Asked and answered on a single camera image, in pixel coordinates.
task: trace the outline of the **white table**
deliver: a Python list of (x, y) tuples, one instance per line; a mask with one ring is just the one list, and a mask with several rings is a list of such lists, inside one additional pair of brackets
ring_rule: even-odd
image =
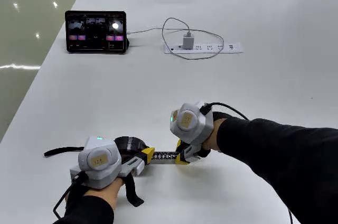
[[(338, 124), (337, 0), (76, 0), (73, 10), (124, 10), (129, 31), (176, 16), (240, 41), (246, 52), (184, 61), (163, 54), (154, 31), (130, 36), (125, 55), (67, 54), (62, 26), (0, 144), (0, 223), (55, 220), (77, 154), (45, 159), (46, 150), (84, 145), (89, 135), (135, 135), (173, 150), (169, 116), (183, 102), (223, 101), (281, 123)], [(152, 165), (136, 186), (145, 204), (133, 208), (121, 191), (115, 223), (289, 223), (274, 190), (219, 153), (194, 165)]]

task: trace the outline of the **human hand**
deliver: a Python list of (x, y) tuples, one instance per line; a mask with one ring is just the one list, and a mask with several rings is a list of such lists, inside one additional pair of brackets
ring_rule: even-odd
[(105, 200), (115, 210), (117, 194), (124, 184), (121, 178), (116, 178), (113, 183), (101, 190), (89, 189), (83, 196), (96, 196)]
[(219, 150), (218, 145), (217, 145), (217, 132), (218, 132), (218, 128), (221, 126), (221, 124), (225, 120), (226, 118), (221, 118), (213, 122), (212, 133), (210, 134), (209, 138), (207, 138), (206, 141), (202, 143), (202, 148), (204, 150), (209, 150), (209, 149), (213, 149), (217, 151)]

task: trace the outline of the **white cable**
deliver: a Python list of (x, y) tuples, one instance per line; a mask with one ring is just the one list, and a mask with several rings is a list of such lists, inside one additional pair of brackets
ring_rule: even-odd
[[(166, 24), (167, 21), (169, 21), (169, 20), (176, 20), (176, 21), (182, 22), (183, 24), (185, 24), (185, 25), (187, 26), (187, 29), (166, 29), (166, 28), (165, 28), (165, 24)], [(215, 34), (215, 33), (212, 33), (212, 32), (206, 31), (206, 30), (195, 30), (195, 29), (191, 29), (191, 28), (189, 28), (189, 26), (188, 26), (185, 22), (183, 22), (183, 21), (181, 21), (181, 20), (179, 20), (179, 19), (177, 19), (177, 18), (173, 18), (173, 17), (167, 18), (167, 19), (165, 20), (165, 22), (163, 23), (163, 26), (162, 26), (162, 27), (153, 27), (153, 28), (148, 29), (148, 30), (141, 30), (141, 31), (130, 32), (130, 34), (143, 33), (143, 32), (148, 32), (148, 31), (152, 31), (152, 30), (162, 30), (162, 39), (163, 39), (163, 41), (164, 41), (166, 47), (168, 48), (168, 50), (170, 51), (170, 53), (171, 53), (172, 55), (174, 55), (174, 56), (176, 56), (176, 57), (179, 57), (179, 58), (181, 58), (181, 59), (185, 59), (185, 60), (210, 59), (210, 58), (213, 58), (213, 57), (215, 57), (216, 55), (218, 55), (218, 54), (224, 49), (224, 39), (223, 39), (223, 37), (221, 37), (220, 35), (217, 35), (217, 34)], [(215, 54), (213, 54), (213, 55), (211, 55), (211, 56), (209, 56), (209, 57), (203, 57), (203, 58), (187, 58), (187, 57), (181, 56), (181, 55), (179, 55), (179, 54), (173, 52), (173, 51), (169, 48), (169, 46), (168, 46), (168, 44), (167, 44), (167, 42), (165, 41), (165, 38), (164, 38), (164, 34), (163, 34), (163, 31), (164, 31), (164, 30), (175, 30), (175, 31), (185, 31), (185, 30), (188, 30), (188, 32), (189, 32), (189, 31), (199, 31), (199, 32), (203, 32), (203, 33), (210, 34), (210, 35), (214, 35), (214, 36), (218, 37), (219, 39), (221, 39), (221, 41), (222, 41), (222, 48), (221, 48), (218, 52), (216, 52)]]

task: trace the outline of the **power adapter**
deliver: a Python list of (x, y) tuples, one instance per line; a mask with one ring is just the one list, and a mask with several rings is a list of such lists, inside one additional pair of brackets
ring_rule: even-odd
[(183, 35), (182, 48), (185, 50), (192, 50), (194, 48), (194, 39), (194, 34), (188, 31), (185, 35)]

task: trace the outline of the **black sleeve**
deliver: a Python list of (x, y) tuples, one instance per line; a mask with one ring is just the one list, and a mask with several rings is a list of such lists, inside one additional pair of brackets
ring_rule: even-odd
[(229, 118), (217, 144), (267, 181), (302, 224), (337, 223), (337, 129)]
[(54, 224), (112, 224), (114, 212), (102, 198), (84, 196), (67, 208), (65, 215)]

